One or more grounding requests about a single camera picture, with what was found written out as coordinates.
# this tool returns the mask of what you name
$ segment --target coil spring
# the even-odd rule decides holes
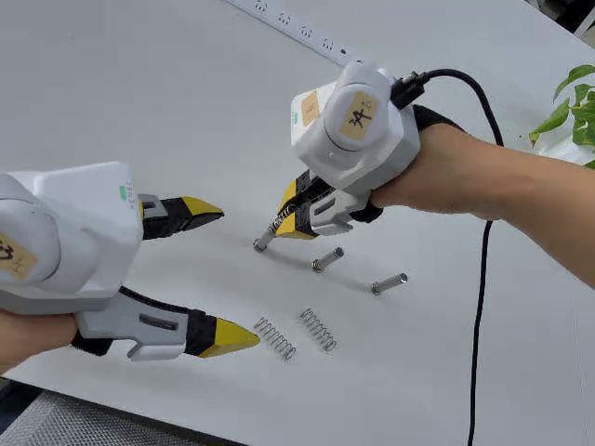
[[[272,326],[268,319],[262,317],[254,325],[260,337],[272,346],[286,361],[291,360],[296,354],[296,348],[283,336],[279,330]]]
[[[294,204],[289,204],[281,214],[279,214],[269,225],[269,231],[273,234],[277,233],[277,230],[283,224],[284,220],[296,212],[297,207]]]
[[[331,332],[326,329],[318,316],[312,311],[312,308],[306,308],[304,312],[299,315],[299,318],[304,322],[304,325],[308,327],[310,333],[312,333],[314,339],[321,345],[324,351],[331,351],[337,346],[337,341],[333,338]]]

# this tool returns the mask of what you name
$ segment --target green plant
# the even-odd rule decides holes
[[[569,84],[593,73],[595,73],[595,66],[593,65],[579,65],[573,68],[568,73],[568,77],[556,88],[554,100]],[[575,85],[575,103],[571,106],[570,98],[567,98],[560,104],[548,119],[529,134],[531,143],[535,145],[542,133],[561,126],[572,114],[575,118],[573,126],[574,144],[595,146],[595,91],[591,91],[592,89],[595,89],[595,85]],[[595,168],[595,162],[587,164],[587,167]]]

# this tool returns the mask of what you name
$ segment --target label sticker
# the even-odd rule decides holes
[[[24,281],[37,263],[37,257],[0,232],[0,269]]]
[[[348,138],[361,141],[372,124],[377,110],[377,101],[372,96],[358,91],[345,115],[340,132]]]
[[[313,90],[304,100],[301,101],[301,119],[304,127],[310,125],[318,116],[320,110],[318,109],[318,93]]]

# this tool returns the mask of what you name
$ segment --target human hand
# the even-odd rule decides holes
[[[420,142],[420,153],[407,170],[372,192],[374,206],[397,204],[444,214],[501,217],[498,191],[513,151],[444,124],[423,130]]]
[[[0,310],[0,374],[33,355],[68,346],[76,330],[72,314],[20,316]]]

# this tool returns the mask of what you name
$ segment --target metal screw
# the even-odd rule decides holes
[[[275,233],[272,232],[270,229],[267,229],[264,234],[254,240],[252,246],[254,249],[257,250],[259,253],[263,252],[267,249],[267,245],[271,242],[272,239],[275,238]]]
[[[382,282],[374,282],[370,286],[370,290],[372,291],[373,295],[380,295],[385,291],[389,290],[390,288],[394,288],[395,286],[403,285],[407,283],[409,278],[406,274],[401,273],[397,274],[396,276],[392,276],[385,281]]]
[[[314,272],[323,272],[326,267],[342,258],[344,254],[345,252],[343,251],[343,248],[335,248],[326,256],[314,260],[312,262],[312,270]]]

